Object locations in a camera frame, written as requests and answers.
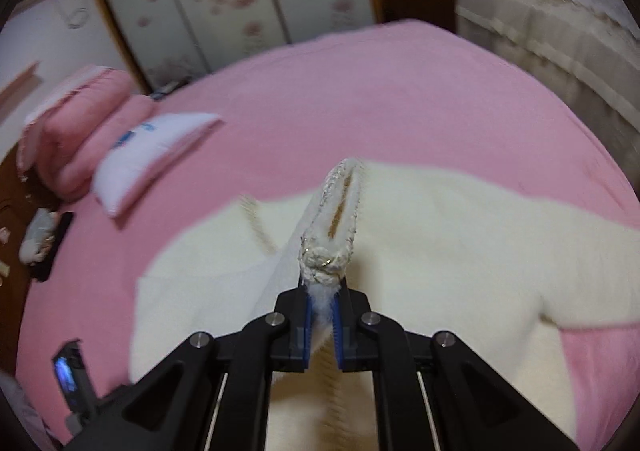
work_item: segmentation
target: mattress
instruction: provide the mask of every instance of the mattress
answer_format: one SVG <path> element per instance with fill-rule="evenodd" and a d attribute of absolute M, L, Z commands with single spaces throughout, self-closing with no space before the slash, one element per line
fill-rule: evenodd
<path fill-rule="evenodd" d="M 80 338 L 99 395 L 126 382 L 136 279 L 175 235 L 240 193 L 302 192 L 356 156 L 460 170 L 640 227 L 622 171 L 559 98 L 419 22 L 268 52 L 170 95 L 161 111 L 217 112 L 225 122 L 124 218 L 107 218 L 91 195 L 70 206 L 76 220 L 50 279 L 27 299 L 17 377 L 62 440 L 67 410 L 51 356 Z M 564 331 L 562 344 L 578 445 L 599 449 L 640 391 L 640 327 Z"/>

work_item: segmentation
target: brown headboard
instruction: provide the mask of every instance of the brown headboard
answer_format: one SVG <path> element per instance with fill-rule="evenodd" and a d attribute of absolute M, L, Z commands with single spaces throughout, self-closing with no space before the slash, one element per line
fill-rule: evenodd
<path fill-rule="evenodd" d="M 0 163 L 0 229 L 8 232 L 6 243 L 0 241 L 0 265 L 8 275 L 0 273 L 0 368 L 15 373 L 20 323 L 30 286 L 28 269 L 18 260 L 18 250 L 27 226 L 39 207 L 56 210 L 60 200 L 31 170 L 24 182 L 18 177 L 14 146 Z"/>

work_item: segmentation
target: pink fitted sheet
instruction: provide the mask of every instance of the pink fitted sheet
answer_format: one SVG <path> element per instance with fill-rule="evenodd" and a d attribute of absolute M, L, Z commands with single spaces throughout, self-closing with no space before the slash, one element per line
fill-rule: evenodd
<path fill-rule="evenodd" d="M 419 22 L 280 48 L 172 94 L 162 112 L 220 113 L 195 152 L 113 222 L 88 195 L 47 283 L 31 287 L 17 377 L 62 438 L 67 414 L 50 359 L 81 338 L 99 395 L 127 380 L 136 279 L 180 231 L 250 193 L 315 187 L 343 157 L 430 164 L 640 227 L 620 169 L 532 77 Z M 578 444 L 599 449 L 640 390 L 640 327 L 565 331 Z"/>

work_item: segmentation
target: wall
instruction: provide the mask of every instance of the wall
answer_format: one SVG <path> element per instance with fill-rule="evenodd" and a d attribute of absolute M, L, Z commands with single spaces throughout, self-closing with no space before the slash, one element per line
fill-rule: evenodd
<path fill-rule="evenodd" d="M 69 28 L 65 21 L 86 22 Z M 0 160 L 27 114 L 63 78 L 88 63 L 126 70 L 93 0 L 45 0 L 7 22 L 0 32 L 0 88 L 36 60 L 36 77 L 0 104 Z"/>

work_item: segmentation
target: pink bed sheet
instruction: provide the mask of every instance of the pink bed sheet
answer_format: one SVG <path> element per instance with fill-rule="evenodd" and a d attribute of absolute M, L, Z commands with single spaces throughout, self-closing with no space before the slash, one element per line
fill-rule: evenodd
<path fill-rule="evenodd" d="M 17 377 L 68 438 L 50 359 L 81 338 L 98 394 L 127 380 L 136 279 L 180 231 L 247 192 L 272 200 L 316 186 L 343 157 L 430 164 L 640 227 L 622 172 L 532 77 L 419 22 L 280 48 L 168 97 L 161 111 L 225 123 L 113 222 L 94 196 L 77 213 L 47 283 L 28 296 Z M 577 440 L 599 449 L 640 390 L 640 327 L 565 331 Z"/>

